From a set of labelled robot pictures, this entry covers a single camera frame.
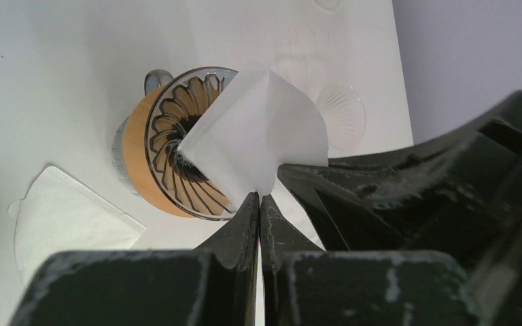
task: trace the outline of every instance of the white table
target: white table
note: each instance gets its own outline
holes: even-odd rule
[[[250,60],[313,99],[327,83],[351,84],[367,114],[360,153],[412,145],[391,0],[351,0],[335,14],[312,0],[0,0],[0,325],[23,291],[7,207],[48,162],[144,223],[138,248],[189,249],[222,225],[131,195],[111,139],[149,70]]]

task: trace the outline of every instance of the round wooden object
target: round wooden object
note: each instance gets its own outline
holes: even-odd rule
[[[145,200],[156,208],[180,217],[193,217],[175,206],[159,189],[145,156],[145,127],[151,107],[163,87],[149,93],[131,113],[123,130],[122,151],[131,183]]]

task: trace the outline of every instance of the white paper filter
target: white paper filter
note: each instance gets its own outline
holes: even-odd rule
[[[315,103],[259,64],[240,70],[179,150],[235,206],[250,192],[270,194],[281,164],[328,164]]]
[[[49,256],[69,250],[126,250],[145,226],[54,166],[21,202],[15,258],[24,284]]]

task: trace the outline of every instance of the folded coffee filter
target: folded coffee filter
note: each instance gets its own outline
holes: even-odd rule
[[[54,166],[29,188],[18,209],[15,258],[24,284],[59,251],[126,250],[145,226]]]
[[[237,206],[250,192],[270,194],[281,164],[328,163],[313,101],[259,64],[239,71],[179,150]]]

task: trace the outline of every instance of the brown wooden disc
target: brown wooden disc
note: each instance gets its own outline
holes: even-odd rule
[[[123,130],[123,160],[131,183],[145,200],[156,208],[180,217],[193,217],[175,206],[159,189],[145,156],[145,126],[151,107],[163,87],[149,93],[131,113]]]

